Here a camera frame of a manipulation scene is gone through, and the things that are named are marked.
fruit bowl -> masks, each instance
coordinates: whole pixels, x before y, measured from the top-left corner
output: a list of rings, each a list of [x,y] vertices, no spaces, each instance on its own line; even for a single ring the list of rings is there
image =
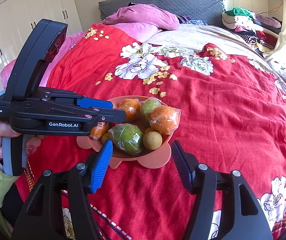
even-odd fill
[[[144,96],[121,96],[109,99],[112,103],[116,104],[117,106],[127,98],[137,98],[140,102],[145,101],[148,97]],[[137,125],[141,131],[144,131],[150,127],[147,121],[144,118],[139,118],[131,122],[131,124]],[[151,151],[146,148],[143,148],[143,151],[138,156],[129,155],[116,146],[113,147],[113,155],[110,161],[110,167],[112,169],[116,169],[122,162],[128,161],[138,161],[142,166],[149,168],[149,169],[158,169],[164,166],[171,157],[171,147],[169,145],[169,140],[171,139],[173,133],[170,135],[162,135],[162,145],[160,148]],[[100,151],[102,147],[101,139],[94,140],[89,136],[78,136],[76,138],[77,145],[82,149],[93,149],[95,151]]]

red floral bedspread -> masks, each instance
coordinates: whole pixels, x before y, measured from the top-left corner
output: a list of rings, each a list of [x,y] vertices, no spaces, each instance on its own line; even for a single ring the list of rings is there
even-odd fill
[[[109,99],[160,98],[182,110],[172,140],[217,171],[239,170],[252,187],[274,238],[286,227],[286,85],[256,60],[226,55],[214,44],[202,52],[141,45],[121,30],[93,25],[52,71],[48,86]],[[29,158],[18,182],[26,199],[45,169],[66,171],[92,150],[74,137],[48,137]],[[108,169],[89,199],[104,239],[178,240],[194,196],[183,188],[171,159],[159,169],[124,162]],[[67,199],[67,235],[74,238]],[[209,238],[218,230],[217,204]]]

white wardrobe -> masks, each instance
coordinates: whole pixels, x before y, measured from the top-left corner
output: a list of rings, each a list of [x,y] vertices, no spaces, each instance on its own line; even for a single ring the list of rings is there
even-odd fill
[[[67,35],[82,32],[74,0],[0,0],[0,72],[17,58],[41,19],[67,23]]]

plastic-wrapped orange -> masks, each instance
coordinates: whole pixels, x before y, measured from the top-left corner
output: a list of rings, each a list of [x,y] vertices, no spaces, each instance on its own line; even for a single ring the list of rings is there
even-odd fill
[[[107,132],[108,132],[108,123],[98,122],[98,125],[92,128],[90,137],[92,137],[94,140],[98,140]]]
[[[180,118],[180,109],[161,105],[153,110],[150,125],[161,134],[170,134],[179,127]]]
[[[126,121],[131,122],[138,118],[141,114],[140,112],[140,101],[136,98],[129,98],[129,99],[124,99],[120,104],[119,104],[119,109],[122,109],[126,113]]]

gray headboard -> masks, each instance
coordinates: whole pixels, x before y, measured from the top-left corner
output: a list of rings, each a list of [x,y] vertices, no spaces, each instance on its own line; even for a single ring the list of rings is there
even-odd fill
[[[130,2],[154,4],[174,14],[205,20],[209,25],[222,26],[222,0],[107,0],[99,2],[101,20],[126,7]]]

